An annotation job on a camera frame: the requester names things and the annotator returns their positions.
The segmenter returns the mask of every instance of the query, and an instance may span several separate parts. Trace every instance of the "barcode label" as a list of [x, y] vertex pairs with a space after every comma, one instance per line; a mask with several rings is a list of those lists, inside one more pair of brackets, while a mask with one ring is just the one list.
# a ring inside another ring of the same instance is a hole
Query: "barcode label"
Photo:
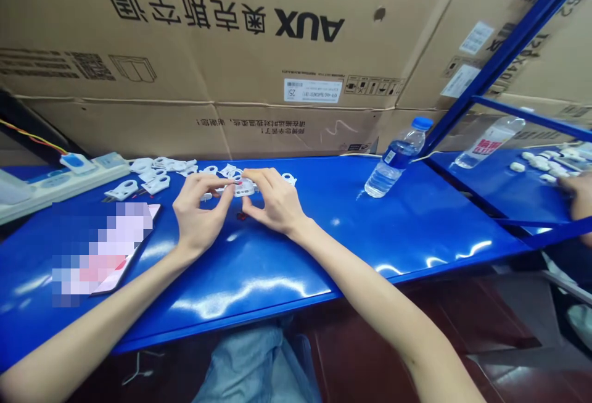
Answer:
[[342, 81], [284, 79], [284, 101], [336, 104], [342, 86]]
[[463, 64], [440, 94], [449, 98], [458, 98], [480, 71], [478, 68]]
[[475, 27], [471, 30], [467, 38], [464, 40], [459, 50], [472, 54], [473, 56], [481, 49], [483, 44], [487, 42], [489, 36], [493, 33], [494, 28], [486, 23], [477, 22]]

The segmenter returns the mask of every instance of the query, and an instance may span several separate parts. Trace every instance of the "extension cord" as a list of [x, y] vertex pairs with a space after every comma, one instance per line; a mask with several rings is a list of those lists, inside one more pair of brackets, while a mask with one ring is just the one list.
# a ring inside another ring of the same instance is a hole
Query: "extension cord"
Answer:
[[96, 168], [87, 173], [77, 175], [63, 168], [34, 180], [30, 183], [35, 190], [31, 198], [9, 206], [0, 204], [0, 225], [130, 174], [130, 165], [118, 153], [108, 153], [91, 162]]

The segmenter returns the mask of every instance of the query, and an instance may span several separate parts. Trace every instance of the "water bottle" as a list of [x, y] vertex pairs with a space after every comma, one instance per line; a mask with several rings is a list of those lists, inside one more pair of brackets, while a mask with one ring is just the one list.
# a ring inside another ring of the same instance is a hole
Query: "water bottle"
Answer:
[[390, 143], [364, 185], [366, 193], [372, 197], [383, 197], [390, 190], [409, 161], [421, 151], [426, 141], [426, 132], [433, 124], [431, 119], [418, 116], [413, 120], [411, 128], [402, 131], [398, 139]]
[[[520, 107], [520, 110], [534, 112], [528, 107]], [[506, 141], [510, 140], [516, 133], [521, 131], [526, 121], [516, 116], [504, 116], [493, 123], [485, 130], [479, 139], [469, 148], [460, 154], [454, 163], [462, 168], [473, 168], [479, 162], [500, 148]]]

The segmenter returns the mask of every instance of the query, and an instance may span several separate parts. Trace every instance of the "blue table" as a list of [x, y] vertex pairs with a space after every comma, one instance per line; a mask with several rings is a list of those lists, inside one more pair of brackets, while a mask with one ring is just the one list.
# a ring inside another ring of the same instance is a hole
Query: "blue table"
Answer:
[[[539, 179], [543, 172], [528, 166], [527, 161], [520, 157], [524, 151], [537, 154], [543, 150], [549, 150], [549, 147], [499, 149], [469, 170], [453, 164], [460, 152], [436, 153], [430, 159], [507, 218], [552, 227], [571, 222], [568, 202], [559, 189]], [[510, 170], [512, 162], [526, 165], [526, 171], [517, 173]]]
[[[224, 162], [202, 162], [200, 166]], [[382, 199], [363, 193], [376, 164], [364, 157], [234, 161], [238, 167], [276, 167], [298, 179], [304, 211], [392, 283], [527, 250], [423, 162], [410, 165]], [[68, 201], [96, 202], [122, 180]], [[125, 283], [153, 266], [176, 244], [171, 203], [184, 178], [157, 194], [163, 204], [154, 231]], [[134, 201], [147, 201], [141, 196]], [[262, 198], [253, 197], [261, 206]], [[214, 200], [203, 203], [215, 206]], [[340, 296], [322, 268], [283, 235], [255, 220], [240, 221], [235, 199], [212, 248], [145, 312], [115, 348], [140, 349], [204, 331], [240, 325]], [[0, 246], [0, 370], [5, 370], [104, 299], [77, 308], [51, 307], [49, 210], [39, 211]]]

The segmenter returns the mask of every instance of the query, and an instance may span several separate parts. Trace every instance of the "person's right hand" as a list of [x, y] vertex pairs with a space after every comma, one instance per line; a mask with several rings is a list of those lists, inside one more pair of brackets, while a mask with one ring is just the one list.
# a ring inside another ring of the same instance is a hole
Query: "person's right hand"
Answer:
[[290, 236], [310, 220], [302, 211], [296, 187], [286, 182], [275, 168], [249, 168], [242, 174], [252, 180], [263, 195], [265, 208], [255, 207], [242, 197], [242, 211], [272, 230]]

